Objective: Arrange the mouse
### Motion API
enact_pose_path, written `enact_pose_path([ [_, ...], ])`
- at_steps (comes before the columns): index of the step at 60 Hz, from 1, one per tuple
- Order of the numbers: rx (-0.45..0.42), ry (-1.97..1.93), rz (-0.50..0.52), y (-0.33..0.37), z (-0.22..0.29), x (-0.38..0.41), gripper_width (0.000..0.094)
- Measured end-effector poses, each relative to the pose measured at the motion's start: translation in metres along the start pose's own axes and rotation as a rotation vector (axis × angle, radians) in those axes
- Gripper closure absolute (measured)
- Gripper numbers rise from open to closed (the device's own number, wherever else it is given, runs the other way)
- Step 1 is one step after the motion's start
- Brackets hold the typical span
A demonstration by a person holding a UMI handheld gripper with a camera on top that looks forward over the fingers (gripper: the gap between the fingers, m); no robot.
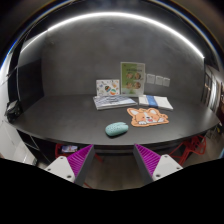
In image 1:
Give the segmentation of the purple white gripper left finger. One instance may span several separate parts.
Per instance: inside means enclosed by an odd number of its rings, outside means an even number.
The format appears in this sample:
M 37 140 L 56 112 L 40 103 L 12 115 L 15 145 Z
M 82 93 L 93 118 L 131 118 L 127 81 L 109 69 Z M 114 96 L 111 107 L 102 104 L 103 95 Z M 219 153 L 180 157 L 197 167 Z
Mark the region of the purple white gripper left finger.
M 94 156 L 94 146 L 88 145 L 68 157 L 59 156 L 46 168 L 46 171 L 83 186 Z

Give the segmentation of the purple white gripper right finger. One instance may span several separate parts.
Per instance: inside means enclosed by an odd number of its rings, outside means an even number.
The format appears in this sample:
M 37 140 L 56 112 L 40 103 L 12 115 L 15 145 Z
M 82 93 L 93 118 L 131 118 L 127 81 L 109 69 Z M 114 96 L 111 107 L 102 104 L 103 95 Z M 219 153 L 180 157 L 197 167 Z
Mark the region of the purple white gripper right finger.
M 139 144 L 134 145 L 133 154 L 145 185 L 182 169 L 168 154 L 159 155 Z

